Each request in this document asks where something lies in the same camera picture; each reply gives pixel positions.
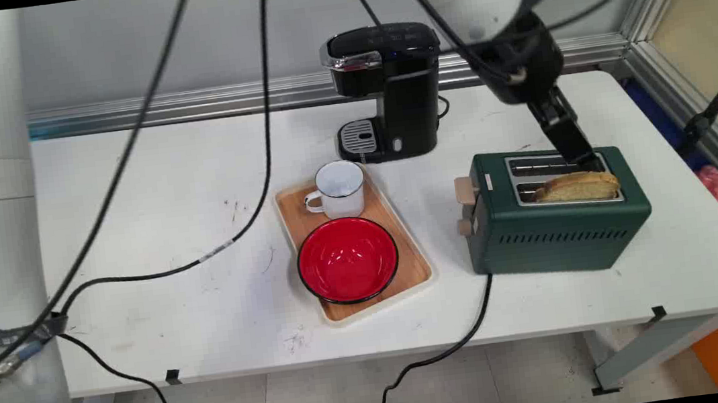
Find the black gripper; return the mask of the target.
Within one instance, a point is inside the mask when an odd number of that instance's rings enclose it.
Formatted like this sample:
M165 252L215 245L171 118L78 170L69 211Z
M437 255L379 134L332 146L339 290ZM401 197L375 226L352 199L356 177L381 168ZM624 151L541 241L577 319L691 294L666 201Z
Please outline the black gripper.
M489 88L507 104L527 103L550 143L568 164L582 171L604 172L604 164L580 129L577 112L556 81L564 67L563 54L535 12L522 13L497 35L495 44L471 46L488 66L511 77L492 79Z

